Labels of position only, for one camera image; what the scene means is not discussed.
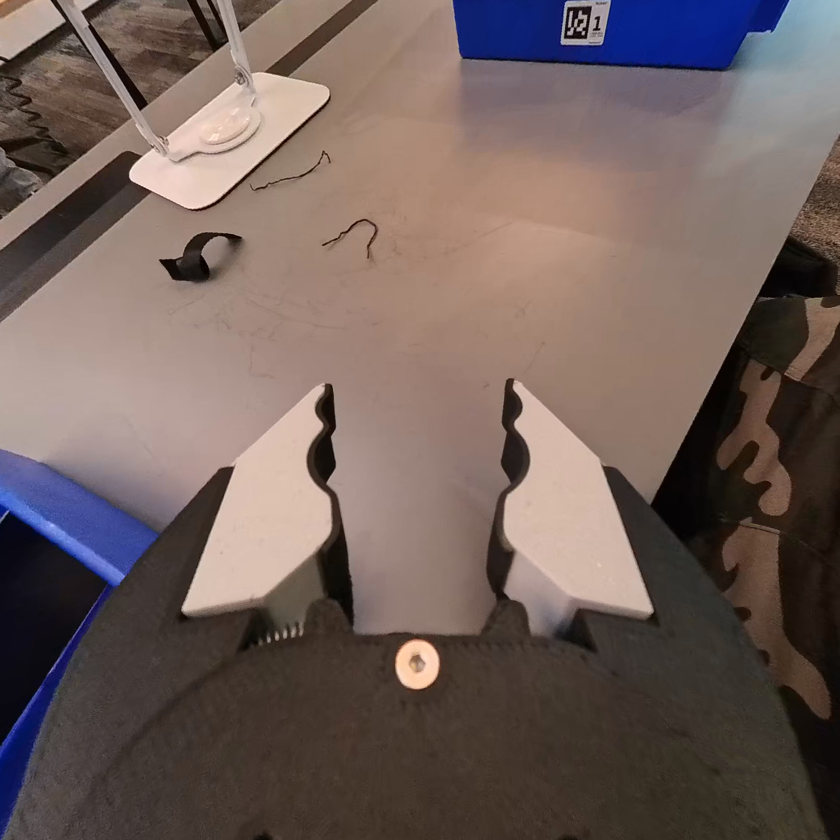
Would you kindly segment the blue plastic storage bin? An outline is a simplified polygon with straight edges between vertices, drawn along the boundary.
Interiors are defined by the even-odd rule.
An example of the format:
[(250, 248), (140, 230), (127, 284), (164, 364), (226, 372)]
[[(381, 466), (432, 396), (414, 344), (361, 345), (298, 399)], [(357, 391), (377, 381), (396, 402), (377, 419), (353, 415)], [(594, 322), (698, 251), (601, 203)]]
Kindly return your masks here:
[(22, 776), (98, 609), (157, 538), (46, 465), (1, 457), (2, 777)]

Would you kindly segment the short dark twist tie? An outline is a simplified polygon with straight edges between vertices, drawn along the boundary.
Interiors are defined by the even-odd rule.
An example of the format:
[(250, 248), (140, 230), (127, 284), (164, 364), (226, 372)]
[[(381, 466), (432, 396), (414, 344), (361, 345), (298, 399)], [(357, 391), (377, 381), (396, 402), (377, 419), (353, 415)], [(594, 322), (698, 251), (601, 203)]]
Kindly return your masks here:
[(347, 237), (351, 236), (351, 234), (354, 231), (360, 228), (370, 229), (370, 235), (365, 243), (365, 257), (367, 260), (372, 260), (373, 246), (379, 237), (380, 227), (375, 221), (368, 217), (361, 217), (353, 220), (353, 222), (348, 227), (338, 232), (335, 236), (332, 236), (326, 241), (321, 242), (320, 247), (325, 249), (331, 248), (337, 245), (338, 243), (343, 242)]

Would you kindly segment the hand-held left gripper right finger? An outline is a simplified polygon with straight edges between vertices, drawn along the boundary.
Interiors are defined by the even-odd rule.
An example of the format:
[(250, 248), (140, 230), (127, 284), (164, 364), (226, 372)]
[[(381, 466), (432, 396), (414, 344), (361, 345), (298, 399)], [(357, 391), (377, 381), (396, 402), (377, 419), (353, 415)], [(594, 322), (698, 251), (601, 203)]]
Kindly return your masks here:
[(580, 611), (646, 621), (654, 605), (601, 460), (517, 380), (505, 384), (501, 492), (489, 583), (520, 604), (535, 637), (559, 637)]

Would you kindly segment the camouflage clothing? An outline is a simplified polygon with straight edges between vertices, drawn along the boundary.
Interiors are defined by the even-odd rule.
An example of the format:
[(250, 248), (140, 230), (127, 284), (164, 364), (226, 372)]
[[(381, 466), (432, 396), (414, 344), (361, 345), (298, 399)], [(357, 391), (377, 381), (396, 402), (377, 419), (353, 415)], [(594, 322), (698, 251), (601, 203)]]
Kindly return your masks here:
[(839, 786), (839, 302), (761, 297), (654, 509), (777, 685), (830, 838)]

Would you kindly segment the long dark twist tie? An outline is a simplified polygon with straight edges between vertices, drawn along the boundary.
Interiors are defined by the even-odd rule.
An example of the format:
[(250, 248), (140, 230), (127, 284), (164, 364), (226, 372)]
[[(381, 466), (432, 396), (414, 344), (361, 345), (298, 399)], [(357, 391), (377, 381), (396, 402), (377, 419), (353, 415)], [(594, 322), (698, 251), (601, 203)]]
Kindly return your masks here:
[(319, 156), (318, 160), (316, 161), (316, 163), (313, 164), (312, 166), (310, 166), (304, 172), (301, 172), (301, 173), (295, 174), (295, 175), (285, 175), (285, 176), (282, 176), (280, 178), (276, 178), (274, 180), (271, 180), (271, 181), (268, 181), (268, 182), (265, 182), (265, 183), (261, 183), (261, 184), (258, 184), (258, 185), (250, 183), (250, 184), (248, 184), (248, 186), (249, 186), (249, 188), (252, 192), (258, 193), (258, 192), (262, 192), (262, 191), (265, 191), (267, 189), (270, 189), (271, 187), (274, 187), (274, 186), (279, 186), (279, 185), (282, 185), (282, 184), (298, 182), (299, 180), (301, 180), (301, 179), (307, 177), (308, 175), (314, 173), (323, 163), (326, 163), (327, 165), (329, 165), (331, 162), (332, 162), (331, 155), (326, 150), (322, 150), (322, 152), (320, 153), (320, 156)]

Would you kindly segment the blue bin with square tag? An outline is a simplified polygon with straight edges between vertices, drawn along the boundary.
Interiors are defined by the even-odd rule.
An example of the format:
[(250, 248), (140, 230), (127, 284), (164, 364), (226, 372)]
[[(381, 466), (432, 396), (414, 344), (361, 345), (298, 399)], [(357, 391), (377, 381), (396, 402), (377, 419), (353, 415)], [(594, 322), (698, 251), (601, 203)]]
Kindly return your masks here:
[(726, 70), (787, 1), (454, 1), (466, 59)]

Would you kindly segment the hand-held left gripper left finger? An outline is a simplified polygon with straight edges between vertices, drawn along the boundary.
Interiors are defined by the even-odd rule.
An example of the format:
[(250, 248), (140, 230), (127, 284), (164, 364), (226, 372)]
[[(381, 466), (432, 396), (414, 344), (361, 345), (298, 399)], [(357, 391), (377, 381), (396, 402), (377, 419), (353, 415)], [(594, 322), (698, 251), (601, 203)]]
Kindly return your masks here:
[(335, 470), (331, 384), (315, 386), (236, 458), (182, 604), (186, 617), (258, 610), (303, 625), (331, 599), (353, 622)]

